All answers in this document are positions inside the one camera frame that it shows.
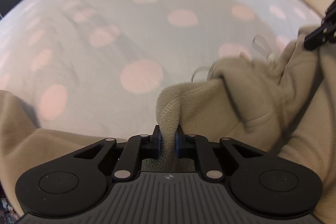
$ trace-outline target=bed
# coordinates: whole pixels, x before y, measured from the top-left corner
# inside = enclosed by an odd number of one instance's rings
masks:
[[[163,88],[278,57],[320,20],[301,0],[23,0],[0,22],[0,89],[40,127],[127,139],[152,132]]]

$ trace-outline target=metal pin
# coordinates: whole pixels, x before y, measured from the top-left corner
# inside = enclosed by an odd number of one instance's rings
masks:
[[[118,179],[126,179],[131,175],[131,172],[127,170],[118,170],[114,172],[114,176]]]
[[[223,176],[223,173],[217,170],[211,170],[207,172],[207,177],[211,179],[219,179]]]

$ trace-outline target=beige garment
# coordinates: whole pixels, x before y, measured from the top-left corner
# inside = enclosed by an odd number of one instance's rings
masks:
[[[304,37],[315,28],[301,28],[297,42],[290,43],[276,63],[221,59],[206,82],[166,88],[156,113],[166,141],[162,166],[178,163],[172,141],[178,124],[185,134],[205,135],[215,142],[229,136],[269,151],[299,121],[280,156],[320,176],[323,196],[315,214],[326,224],[336,223],[336,46],[304,50]],[[315,94],[310,101],[311,92]]]
[[[215,63],[206,82],[165,89],[157,101],[162,157],[145,161],[143,170],[192,170],[190,161],[176,161],[174,132],[178,124],[186,134],[204,135],[210,141],[230,136],[268,151],[293,121],[300,120],[280,156],[320,176],[324,192],[315,213],[326,224],[334,224],[336,47],[324,45],[319,51],[305,51],[304,36],[313,29],[300,29],[297,43],[289,44],[277,63],[243,57],[222,59]],[[321,76],[323,83],[310,102],[312,87]],[[299,119],[307,102],[310,105]],[[22,214],[14,188],[24,171],[100,138],[37,129],[20,100],[8,92],[0,92],[0,106],[0,180],[14,209]]]

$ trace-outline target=bedsheet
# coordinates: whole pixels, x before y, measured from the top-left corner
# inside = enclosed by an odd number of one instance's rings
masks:
[[[220,57],[279,56],[320,20],[300,0],[23,0],[0,21],[0,89],[43,128],[151,134],[163,88]]]

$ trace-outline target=ribbed gray panel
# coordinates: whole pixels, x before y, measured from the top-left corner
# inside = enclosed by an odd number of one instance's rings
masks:
[[[235,203],[221,184],[197,173],[148,173],[116,184],[96,208],[67,219],[24,216],[19,224],[318,224],[314,216],[271,220]]]

